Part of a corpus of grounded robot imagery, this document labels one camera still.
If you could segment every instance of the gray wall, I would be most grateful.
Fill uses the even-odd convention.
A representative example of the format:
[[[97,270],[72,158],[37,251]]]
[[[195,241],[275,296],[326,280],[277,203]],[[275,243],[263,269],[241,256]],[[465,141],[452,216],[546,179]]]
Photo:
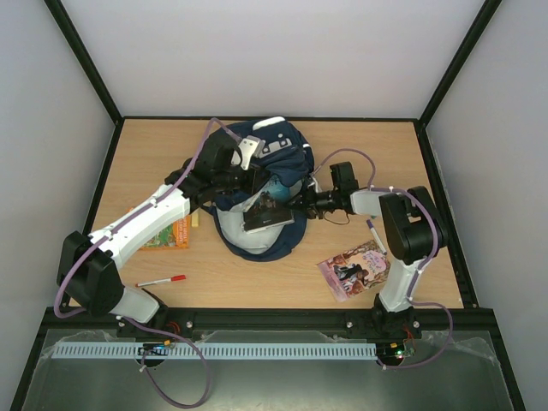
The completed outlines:
[[[548,394],[548,2],[503,2],[429,127],[479,302],[527,409]]]
[[[64,236],[81,229],[112,123],[44,3],[0,14],[0,409],[8,409]]]
[[[417,117],[483,0],[63,2],[127,116]]]

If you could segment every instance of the blue backpack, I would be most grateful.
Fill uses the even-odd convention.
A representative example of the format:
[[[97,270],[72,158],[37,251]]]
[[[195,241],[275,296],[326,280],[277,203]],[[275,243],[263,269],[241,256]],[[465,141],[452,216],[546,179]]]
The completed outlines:
[[[238,122],[228,128],[242,138],[252,135],[265,142],[261,153],[252,158],[251,164],[276,175],[285,187],[300,189],[302,179],[313,171],[312,148],[301,132],[283,117]],[[214,134],[225,132],[219,129],[211,135]],[[246,233],[243,231],[243,213],[238,205],[249,197],[242,191],[230,196],[218,195],[214,205],[204,208],[213,216],[224,244],[232,253],[250,261],[274,261],[290,254],[305,234],[307,218],[294,212],[293,223]]]

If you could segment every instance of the book cover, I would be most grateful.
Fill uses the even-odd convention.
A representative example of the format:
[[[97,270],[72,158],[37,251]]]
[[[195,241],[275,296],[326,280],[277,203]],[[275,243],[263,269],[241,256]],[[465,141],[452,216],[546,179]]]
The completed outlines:
[[[346,301],[388,278],[390,262],[375,240],[318,264],[337,301]]]
[[[269,227],[293,223],[293,212],[284,206],[290,198],[290,188],[285,187],[277,176],[272,176],[244,210],[244,231],[254,233]]]
[[[190,227],[190,216],[180,218],[158,232],[153,238],[143,244],[140,250],[176,250],[179,248],[188,248],[188,227]]]

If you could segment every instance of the wooden surface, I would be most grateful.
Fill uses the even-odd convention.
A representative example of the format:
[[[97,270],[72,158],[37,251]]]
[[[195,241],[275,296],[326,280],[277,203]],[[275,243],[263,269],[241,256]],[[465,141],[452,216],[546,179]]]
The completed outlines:
[[[369,153],[377,165],[374,184],[429,187],[413,124],[403,122],[295,122],[311,144],[316,163],[341,147]],[[110,168],[93,229],[117,220],[147,198],[164,178],[192,157],[206,121],[127,120]],[[354,153],[340,153],[329,164],[351,161],[360,184],[371,168]],[[331,189],[329,167],[319,172],[323,189]],[[344,214],[332,216],[343,221]],[[372,239],[366,218],[351,216],[350,224],[308,222],[303,241],[288,257],[252,263],[232,254],[219,238],[211,217],[200,214],[190,229],[190,248],[181,251],[139,251],[121,270],[125,284],[185,274],[187,280],[150,290],[169,307],[246,308],[369,308],[380,288],[344,303],[335,301],[316,264]],[[374,220],[384,238],[382,220]],[[423,275],[417,301],[438,301],[462,307],[450,258],[445,248]]]

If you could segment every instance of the red marker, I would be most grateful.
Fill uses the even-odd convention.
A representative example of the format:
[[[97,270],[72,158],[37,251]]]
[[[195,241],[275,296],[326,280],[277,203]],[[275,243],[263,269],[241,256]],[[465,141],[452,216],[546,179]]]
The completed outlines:
[[[135,284],[135,287],[145,287],[146,285],[171,283],[172,281],[181,281],[186,279],[187,279],[187,276],[174,276],[172,278],[163,278],[161,280],[145,281],[144,283],[137,283]]]

